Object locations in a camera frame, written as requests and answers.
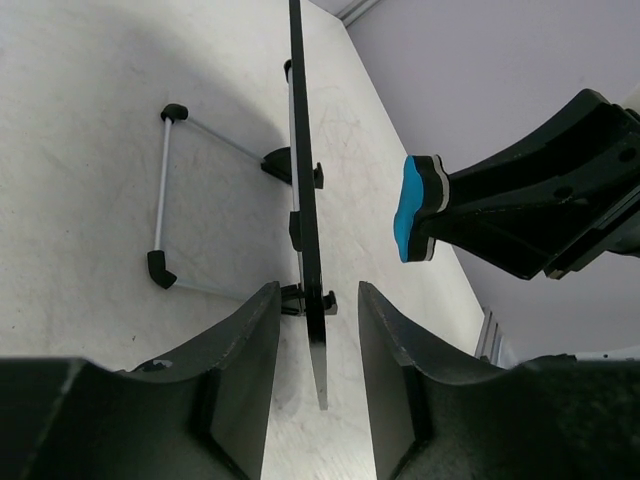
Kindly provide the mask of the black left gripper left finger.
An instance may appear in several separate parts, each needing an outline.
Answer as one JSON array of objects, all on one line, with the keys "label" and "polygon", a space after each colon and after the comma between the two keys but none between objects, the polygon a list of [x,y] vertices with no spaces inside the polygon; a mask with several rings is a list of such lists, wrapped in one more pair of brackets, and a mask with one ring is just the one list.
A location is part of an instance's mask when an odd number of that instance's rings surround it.
[{"label": "black left gripper left finger", "polygon": [[281,295],[236,312],[132,371],[82,358],[1,363],[5,479],[257,479]]}]

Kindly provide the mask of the small black-framed whiteboard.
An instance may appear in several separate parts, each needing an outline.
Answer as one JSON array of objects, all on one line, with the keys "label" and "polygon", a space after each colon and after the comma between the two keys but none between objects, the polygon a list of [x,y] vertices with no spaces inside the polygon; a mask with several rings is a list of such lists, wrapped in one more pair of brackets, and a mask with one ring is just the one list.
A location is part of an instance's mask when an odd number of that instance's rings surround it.
[{"label": "small black-framed whiteboard", "polygon": [[334,313],[335,295],[324,292],[316,187],[323,184],[322,169],[312,160],[306,88],[301,3],[289,1],[291,66],[287,70],[290,106],[291,168],[294,211],[290,228],[298,252],[300,280],[319,408],[328,409],[328,363],[325,316]]}]

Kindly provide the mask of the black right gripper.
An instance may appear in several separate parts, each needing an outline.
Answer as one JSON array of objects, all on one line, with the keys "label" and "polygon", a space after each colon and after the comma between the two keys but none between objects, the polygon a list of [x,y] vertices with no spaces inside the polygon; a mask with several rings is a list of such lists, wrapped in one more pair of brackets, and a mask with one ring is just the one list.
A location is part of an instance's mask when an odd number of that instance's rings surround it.
[{"label": "black right gripper", "polygon": [[605,252],[637,258],[639,113],[590,89],[516,144],[451,174],[447,208],[567,175],[558,204],[445,212],[424,233],[524,280],[542,271],[559,280]]}]

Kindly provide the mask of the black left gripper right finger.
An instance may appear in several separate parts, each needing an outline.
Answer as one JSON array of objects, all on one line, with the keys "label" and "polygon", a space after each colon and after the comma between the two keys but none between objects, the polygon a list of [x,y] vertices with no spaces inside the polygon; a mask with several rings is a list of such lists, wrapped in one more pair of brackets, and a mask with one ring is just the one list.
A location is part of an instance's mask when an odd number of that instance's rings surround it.
[{"label": "black left gripper right finger", "polygon": [[637,361],[551,355],[503,369],[367,282],[358,325],[378,478],[638,477]]}]

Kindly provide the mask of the black blue whiteboard eraser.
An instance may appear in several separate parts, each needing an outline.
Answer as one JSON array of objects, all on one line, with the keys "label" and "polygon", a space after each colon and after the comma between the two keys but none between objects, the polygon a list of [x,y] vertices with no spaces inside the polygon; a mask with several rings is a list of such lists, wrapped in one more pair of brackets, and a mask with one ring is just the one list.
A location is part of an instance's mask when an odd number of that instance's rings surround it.
[{"label": "black blue whiteboard eraser", "polygon": [[439,155],[409,155],[403,167],[393,234],[403,263],[430,261],[436,241],[419,232],[419,223],[448,206],[450,182]]}]

